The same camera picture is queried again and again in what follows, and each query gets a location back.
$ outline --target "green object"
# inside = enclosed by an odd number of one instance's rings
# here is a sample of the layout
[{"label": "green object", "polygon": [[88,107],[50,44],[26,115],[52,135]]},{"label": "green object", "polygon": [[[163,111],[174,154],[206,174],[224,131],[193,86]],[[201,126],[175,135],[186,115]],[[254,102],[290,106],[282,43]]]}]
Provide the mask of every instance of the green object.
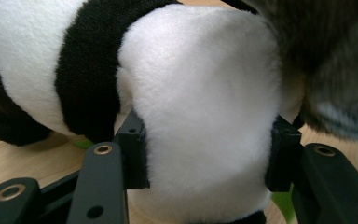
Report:
[{"label": "green object", "polygon": [[272,194],[272,201],[281,210],[287,224],[292,223],[296,217],[295,208],[292,203],[292,191],[293,185],[289,192],[274,192]]},{"label": "green object", "polygon": [[73,142],[73,144],[77,147],[81,147],[84,149],[87,149],[87,148],[91,147],[92,145],[94,145],[94,143],[91,142],[90,140],[75,141],[75,142]]}]

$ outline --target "panda plush toy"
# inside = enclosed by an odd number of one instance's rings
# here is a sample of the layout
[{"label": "panda plush toy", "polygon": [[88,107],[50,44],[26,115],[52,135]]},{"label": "panda plush toy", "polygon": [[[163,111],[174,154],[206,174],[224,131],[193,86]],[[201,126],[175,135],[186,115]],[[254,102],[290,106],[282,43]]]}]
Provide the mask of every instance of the panda plush toy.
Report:
[{"label": "panda plush toy", "polygon": [[292,121],[302,97],[281,71],[275,37],[249,12],[0,0],[0,140],[110,141],[117,113],[134,108],[151,188],[129,197],[160,222],[265,222],[272,123]]}]

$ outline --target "wooden table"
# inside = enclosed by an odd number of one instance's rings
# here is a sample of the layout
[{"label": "wooden table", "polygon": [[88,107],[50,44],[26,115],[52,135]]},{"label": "wooden table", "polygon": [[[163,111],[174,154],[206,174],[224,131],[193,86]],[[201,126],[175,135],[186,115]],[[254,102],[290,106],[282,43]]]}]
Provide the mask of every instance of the wooden table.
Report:
[{"label": "wooden table", "polygon": [[[218,0],[183,0],[192,5],[214,5],[226,7]],[[317,134],[305,127],[302,144],[324,143],[344,152],[358,169],[358,144],[339,141],[334,137]],[[57,133],[48,140],[29,145],[14,147],[0,142],[0,183],[15,177],[32,177],[41,187],[69,175],[81,166],[85,150],[75,147],[68,139]],[[266,210],[268,223],[285,223],[279,210],[271,203]],[[130,205],[131,223],[154,223],[144,219]]]}]

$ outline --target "white plush fabric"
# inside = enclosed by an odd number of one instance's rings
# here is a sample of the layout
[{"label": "white plush fabric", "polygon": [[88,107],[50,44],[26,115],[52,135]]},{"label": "white plush fabric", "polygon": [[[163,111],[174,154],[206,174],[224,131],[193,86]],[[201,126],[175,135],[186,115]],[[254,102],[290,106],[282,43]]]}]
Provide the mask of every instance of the white plush fabric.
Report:
[{"label": "white plush fabric", "polygon": [[55,91],[66,28],[87,0],[0,0],[0,75],[7,95],[36,121],[71,135]]},{"label": "white plush fabric", "polygon": [[123,109],[134,106],[147,129],[151,189],[129,192],[137,209],[218,223],[265,208],[277,54],[264,20],[247,12],[167,6],[133,24],[117,77]]}]

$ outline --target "hole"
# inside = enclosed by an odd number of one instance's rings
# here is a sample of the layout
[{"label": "hole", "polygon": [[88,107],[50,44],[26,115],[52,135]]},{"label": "hole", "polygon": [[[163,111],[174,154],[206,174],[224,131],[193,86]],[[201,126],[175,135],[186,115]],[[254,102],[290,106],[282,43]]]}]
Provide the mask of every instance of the hole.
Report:
[{"label": "hole", "polygon": [[336,155],[335,151],[325,147],[317,147],[315,148],[315,151],[321,155],[328,156],[328,157],[334,157]]},{"label": "hole", "polygon": [[14,184],[0,190],[0,202],[12,200],[25,191],[25,185]]},{"label": "hole", "polygon": [[94,219],[100,217],[102,214],[103,208],[101,206],[94,206],[88,211],[87,217],[90,219]]},{"label": "hole", "polygon": [[97,155],[104,155],[112,151],[112,149],[111,146],[100,146],[94,149],[94,153]]}]

